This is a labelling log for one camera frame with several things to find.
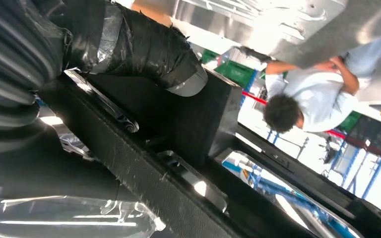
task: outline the green crate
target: green crate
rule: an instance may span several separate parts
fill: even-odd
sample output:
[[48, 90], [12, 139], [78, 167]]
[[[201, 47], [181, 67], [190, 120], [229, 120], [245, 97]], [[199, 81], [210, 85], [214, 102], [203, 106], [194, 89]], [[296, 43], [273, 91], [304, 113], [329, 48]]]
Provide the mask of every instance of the green crate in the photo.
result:
[[354, 125], [357, 123], [361, 114], [353, 111], [348, 117], [337, 127], [340, 131], [349, 133], [353, 129]]
[[237, 83], [242, 88], [246, 88], [254, 73], [252, 68], [230, 60], [215, 68], [215, 71]]
[[201, 62], [208, 63], [211, 60], [214, 60], [215, 58], [217, 58], [218, 56], [219, 54], [217, 54], [216, 52], [213, 52], [210, 50], [204, 50], [204, 52], [202, 53]]

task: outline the black tape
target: black tape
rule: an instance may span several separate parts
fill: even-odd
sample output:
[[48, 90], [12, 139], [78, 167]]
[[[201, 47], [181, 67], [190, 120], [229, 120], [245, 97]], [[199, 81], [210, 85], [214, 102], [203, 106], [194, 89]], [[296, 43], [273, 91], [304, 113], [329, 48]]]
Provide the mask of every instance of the black tape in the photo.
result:
[[185, 36], [144, 14], [118, 5], [123, 15], [107, 73], [145, 76], [163, 88], [179, 85], [202, 67]]

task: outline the black hair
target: black hair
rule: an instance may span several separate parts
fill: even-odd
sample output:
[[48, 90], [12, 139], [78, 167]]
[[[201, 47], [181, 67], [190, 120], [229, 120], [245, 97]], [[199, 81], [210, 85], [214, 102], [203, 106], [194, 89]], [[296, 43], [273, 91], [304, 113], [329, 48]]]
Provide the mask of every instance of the black hair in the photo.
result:
[[263, 110], [263, 118], [271, 129], [284, 133], [293, 128], [300, 113], [296, 100], [285, 94], [278, 94], [269, 99]]

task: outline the reflective surface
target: reflective surface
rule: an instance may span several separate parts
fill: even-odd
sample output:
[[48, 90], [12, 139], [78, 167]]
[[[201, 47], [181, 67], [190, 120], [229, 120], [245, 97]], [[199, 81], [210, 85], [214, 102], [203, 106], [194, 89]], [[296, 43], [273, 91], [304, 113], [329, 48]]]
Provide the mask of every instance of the reflective surface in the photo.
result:
[[0, 200], [0, 238], [147, 238], [165, 227], [139, 202], [69, 196]]
[[381, 0], [135, 2], [150, 4], [172, 16], [191, 42], [207, 49], [242, 44], [300, 67], [381, 36]]

